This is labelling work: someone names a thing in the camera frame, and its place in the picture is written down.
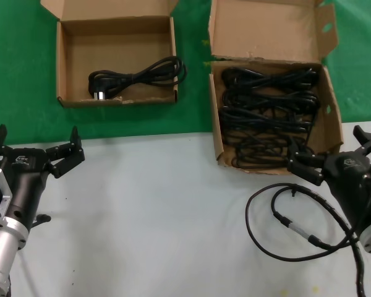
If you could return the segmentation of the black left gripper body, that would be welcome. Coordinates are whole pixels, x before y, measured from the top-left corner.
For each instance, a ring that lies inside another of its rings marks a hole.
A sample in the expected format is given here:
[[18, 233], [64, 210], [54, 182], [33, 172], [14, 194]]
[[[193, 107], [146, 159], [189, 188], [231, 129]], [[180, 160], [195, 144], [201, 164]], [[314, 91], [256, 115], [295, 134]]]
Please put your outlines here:
[[30, 230], [48, 179], [49, 158], [40, 148], [4, 149], [11, 169], [12, 199], [6, 216], [17, 220]]

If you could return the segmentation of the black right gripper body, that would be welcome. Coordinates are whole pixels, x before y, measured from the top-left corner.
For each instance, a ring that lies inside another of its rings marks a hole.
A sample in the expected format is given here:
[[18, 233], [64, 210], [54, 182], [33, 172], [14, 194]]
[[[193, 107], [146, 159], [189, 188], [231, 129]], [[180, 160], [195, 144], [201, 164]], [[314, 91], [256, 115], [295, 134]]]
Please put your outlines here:
[[356, 152], [325, 159], [322, 174], [356, 235], [371, 225], [371, 161]]

